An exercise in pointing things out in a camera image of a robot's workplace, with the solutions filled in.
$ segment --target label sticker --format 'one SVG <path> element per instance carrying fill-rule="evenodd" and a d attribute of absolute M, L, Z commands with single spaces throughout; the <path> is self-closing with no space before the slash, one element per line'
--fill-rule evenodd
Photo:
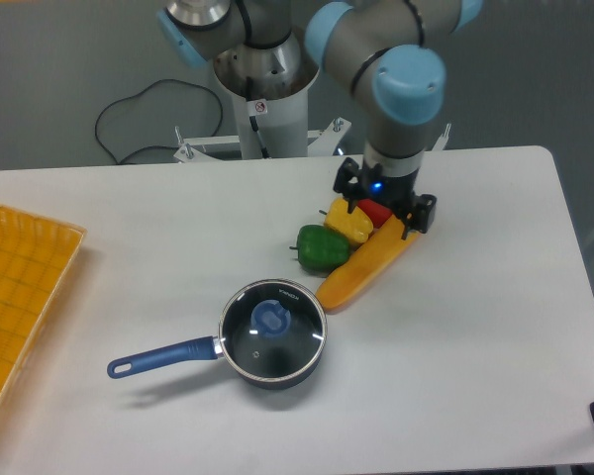
<path fill-rule="evenodd" d="M 268 114 L 268 105 L 265 99 L 257 99 L 256 101 L 248 101 L 247 109 L 249 116 L 262 116 Z"/>

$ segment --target saucepan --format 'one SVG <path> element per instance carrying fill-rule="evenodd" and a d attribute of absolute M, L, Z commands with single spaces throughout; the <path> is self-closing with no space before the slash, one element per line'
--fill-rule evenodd
<path fill-rule="evenodd" d="M 285 389 L 315 370 L 327 332 L 324 309 L 310 290 L 290 280 L 260 280 L 232 297 L 218 336 L 115 359 L 108 375 L 118 379 L 182 361 L 224 357 L 250 384 Z"/>

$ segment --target saucepan handle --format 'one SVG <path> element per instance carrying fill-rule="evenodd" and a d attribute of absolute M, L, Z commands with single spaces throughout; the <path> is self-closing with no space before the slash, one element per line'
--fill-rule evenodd
<path fill-rule="evenodd" d="M 222 353 L 216 352 L 216 341 L 213 336 L 204 336 L 115 359 L 108 364 L 108 376 L 119 379 L 181 361 L 217 359 Z"/>

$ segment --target gray floor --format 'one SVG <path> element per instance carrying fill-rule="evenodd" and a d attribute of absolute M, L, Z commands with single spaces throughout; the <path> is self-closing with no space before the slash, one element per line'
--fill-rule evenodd
<path fill-rule="evenodd" d="M 187 69 L 168 47 L 154 19 L 160 3 L 0 4 L 0 169 L 111 165 L 93 138 L 108 103 L 164 77 L 218 90 L 207 68 Z M 328 2 L 293 3 L 304 26 Z M 433 47 L 447 66 L 438 123 L 453 124 L 449 147 L 550 149 L 584 243 L 594 227 L 594 0 L 487 0 L 473 24 Z M 355 125 L 347 150 L 361 152 L 360 111 L 322 77 L 310 97 L 311 128 L 337 115 Z M 166 86 L 108 115 L 102 139 L 124 156 L 148 144 L 174 145 L 174 125 L 186 137 L 206 136 L 216 120 L 210 98 Z M 227 107 L 221 134 L 234 132 Z M 150 153 L 143 160 L 169 157 Z M 594 244 L 583 249 L 594 289 Z"/>

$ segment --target orange tray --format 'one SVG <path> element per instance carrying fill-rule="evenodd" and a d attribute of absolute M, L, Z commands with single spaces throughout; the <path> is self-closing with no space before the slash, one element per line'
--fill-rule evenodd
<path fill-rule="evenodd" d="M 84 228 L 0 205 L 0 402 L 85 234 Z"/>

